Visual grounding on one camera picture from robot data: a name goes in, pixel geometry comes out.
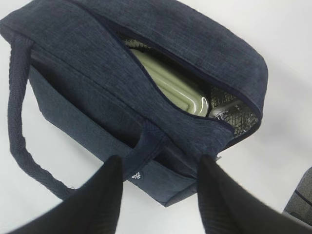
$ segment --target small label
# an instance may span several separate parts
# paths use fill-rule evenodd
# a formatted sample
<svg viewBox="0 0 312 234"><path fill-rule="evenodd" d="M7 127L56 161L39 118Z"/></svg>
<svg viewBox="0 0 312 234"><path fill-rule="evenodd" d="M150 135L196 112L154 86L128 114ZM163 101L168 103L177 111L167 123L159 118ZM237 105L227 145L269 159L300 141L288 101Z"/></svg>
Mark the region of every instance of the small label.
<svg viewBox="0 0 312 234"><path fill-rule="evenodd" d="M141 179L142 176L141 176L141 173L138 172L138 173L136 173L135 175L133 175L131 178L133 178L133 179Z"/></svg>

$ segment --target dark object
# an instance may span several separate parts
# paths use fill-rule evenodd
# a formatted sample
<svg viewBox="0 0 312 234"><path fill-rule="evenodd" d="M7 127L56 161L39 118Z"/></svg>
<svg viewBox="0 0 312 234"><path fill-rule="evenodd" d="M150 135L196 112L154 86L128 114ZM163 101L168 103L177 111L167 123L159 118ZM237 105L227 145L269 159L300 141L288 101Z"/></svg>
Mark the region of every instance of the dark object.
<svg viewBox="0 0 312 234"><path fill-rule="evenodd" d="M209 157L198 169L198 203L208 234L311 234L312 227L272 210Z"/></svg>
<svg viewBox="0 0 312 234"><path fill-rule="evenodd" d="M10 234L114 234L121 195L121 159L112 156L74 195Z"/></svg>

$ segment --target white surface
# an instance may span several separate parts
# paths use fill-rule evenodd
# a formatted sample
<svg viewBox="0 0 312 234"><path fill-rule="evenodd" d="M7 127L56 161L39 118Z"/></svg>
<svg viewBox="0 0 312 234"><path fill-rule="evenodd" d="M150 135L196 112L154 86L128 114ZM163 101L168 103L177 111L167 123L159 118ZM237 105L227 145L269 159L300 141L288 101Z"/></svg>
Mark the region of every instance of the white surface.
<svg viewBox="0 0 312 234"><path fill-rule="evenodd" d="M28 0L1 3L0 18ZM223 152L220 165L244 188L282 211L312 166L310 77L312 1L182 0L244 38L270 71L262 127ZM0 39L0 233L34 219L60 201L22 172L9 153L6 105L9 45ZM34 159L68 186L83 184L101 162L41 116L30 87L23 107L24 136ZM204 233L192 196L167 209L124 184L117 234Z"/></svg>

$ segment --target lunch bag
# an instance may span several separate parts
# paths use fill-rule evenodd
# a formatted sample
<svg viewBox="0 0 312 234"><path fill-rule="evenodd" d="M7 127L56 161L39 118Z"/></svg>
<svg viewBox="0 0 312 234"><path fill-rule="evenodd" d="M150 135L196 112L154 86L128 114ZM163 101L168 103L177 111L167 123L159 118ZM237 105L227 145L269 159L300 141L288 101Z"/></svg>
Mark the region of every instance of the lunch bag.
<svg viewBox="0 0 312 234"><path fill-rule="evenodd" d="M2 19L0 32L12 45L11 153L60 199L75 190L33 161L21 134L28 79L49 122L103 162L120 156L124 180L165 207L196 193L203 155L216 160L261 124L262 56L178 1L34 0ZM207 114L169 100L134 50L200 87Z"/></svg>

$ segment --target bag opening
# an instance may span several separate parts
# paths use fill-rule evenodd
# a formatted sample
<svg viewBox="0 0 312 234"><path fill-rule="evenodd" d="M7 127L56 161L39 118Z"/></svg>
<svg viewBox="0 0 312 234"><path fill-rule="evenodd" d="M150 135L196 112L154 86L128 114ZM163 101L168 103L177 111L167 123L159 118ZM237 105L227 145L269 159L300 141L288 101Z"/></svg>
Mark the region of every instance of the bag opening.
<svg viewBox="0 0 312 234"><path fill-rule="evenodd" d="M259 122L257 115L252 111L252 109L237 97L218 87L204 82L201 78L188 71L186 68L175 62L167 55L161 53L157 49L152 48L137 39L128 37L120 32L116 32L116 34L146 68L155 84L159 87L160 91L168 98L171 103L173 103L181 110L195 116L215 118L230 124L235 130L234 138L238 138L241 135L247 133ZM157 67L158 69L159 67L163 66L163 70L167 71L169 67L171 71L178 74L175 76L175 79L179 79L183 85L188 86L188 88L192 89L192 91L197 94L197 103L200 103L200 105L198 105L200 107L200 111L196 112L194 111L194 108L189 108L189 106L185 105L183 106L181 101L179 102L179 100L176 100L176 97L172 97L172 93L176 91L176 85L171 85L171 87L170 85L167 85L167 90L165 90L162 85L159 84L159 78L155 77L153 74L153 67L151 65L149 66L152 68L147 67L145 65L144 59L147 59L149 63L155 62L156 65L154 67ZM185 89L181 90L185 92L182 93L181 96L184 95L186 98L188 98L188 91L185 91Z"/></svg>

